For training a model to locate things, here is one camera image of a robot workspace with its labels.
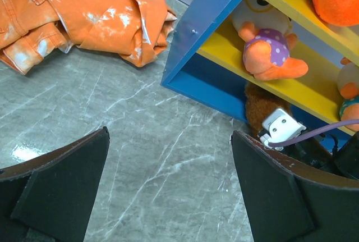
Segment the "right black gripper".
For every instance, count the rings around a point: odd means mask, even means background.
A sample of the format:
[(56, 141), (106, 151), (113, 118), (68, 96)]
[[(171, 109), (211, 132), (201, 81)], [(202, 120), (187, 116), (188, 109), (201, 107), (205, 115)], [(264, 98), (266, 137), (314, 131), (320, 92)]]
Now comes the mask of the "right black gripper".
[(332, 137), (334, 147), (326, 150), (316, 138), (284, 147), (281, 153), (319, 170), (358, 180), (358, 133), (340, 149), (338, 139)]

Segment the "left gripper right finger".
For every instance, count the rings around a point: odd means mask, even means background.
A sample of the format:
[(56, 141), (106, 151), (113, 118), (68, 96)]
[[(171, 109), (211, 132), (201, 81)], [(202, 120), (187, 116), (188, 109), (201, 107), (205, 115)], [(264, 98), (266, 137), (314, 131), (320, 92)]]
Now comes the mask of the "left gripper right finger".
[(311, 167), (241, 131), (232, 150), (255, 241), (357, 241), (358, 180)]

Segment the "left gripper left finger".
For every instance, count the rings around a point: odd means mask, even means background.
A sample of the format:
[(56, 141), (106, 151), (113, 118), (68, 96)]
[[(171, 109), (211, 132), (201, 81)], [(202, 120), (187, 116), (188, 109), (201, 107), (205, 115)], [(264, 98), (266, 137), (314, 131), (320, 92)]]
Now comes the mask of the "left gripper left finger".
[(83, 241), (110, 144), (106, 127), (1, 169), (1, 241), (31, 229), (55, 241)]

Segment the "white plush blue dotted dress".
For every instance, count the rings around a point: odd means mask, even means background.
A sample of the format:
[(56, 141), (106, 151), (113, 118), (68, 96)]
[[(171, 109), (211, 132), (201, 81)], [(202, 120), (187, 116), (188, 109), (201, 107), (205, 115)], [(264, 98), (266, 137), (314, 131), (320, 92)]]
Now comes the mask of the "white plush blue dotted dress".
[(337, 77), (337, 88), (343, 103), (339, 117), (342, 121), (358, 120), (358, 66), (345, 57), (340, 63), (343, 67)]

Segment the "brown monkey plush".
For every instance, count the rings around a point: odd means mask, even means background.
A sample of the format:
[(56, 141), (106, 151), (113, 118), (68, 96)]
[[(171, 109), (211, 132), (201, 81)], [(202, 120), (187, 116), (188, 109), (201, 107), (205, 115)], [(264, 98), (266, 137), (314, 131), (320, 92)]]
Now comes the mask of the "brown monkey plush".
[(291, 116), (293, 115), (292, 105), (289, 102), (249, 81), (245, 86), (245, 96), (246, 119), (252, 136), (257, 140), (259, 140), (258, 134), (263, 129), (263, 121), (277, 108), (285, 110)]

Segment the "plush purple dotted dress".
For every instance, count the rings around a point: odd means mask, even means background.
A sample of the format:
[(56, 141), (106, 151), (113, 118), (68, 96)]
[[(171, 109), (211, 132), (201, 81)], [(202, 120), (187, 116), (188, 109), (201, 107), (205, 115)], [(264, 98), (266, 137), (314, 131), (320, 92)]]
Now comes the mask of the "plush purple dotted dress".
[(298, 37), (292, 32), (291, 19), (266, 0), (242, 0), (231, 14), (238, 36), (245, 42), (243, 64), (261, 81), (296, 79), (309, 67), (290, 51)]

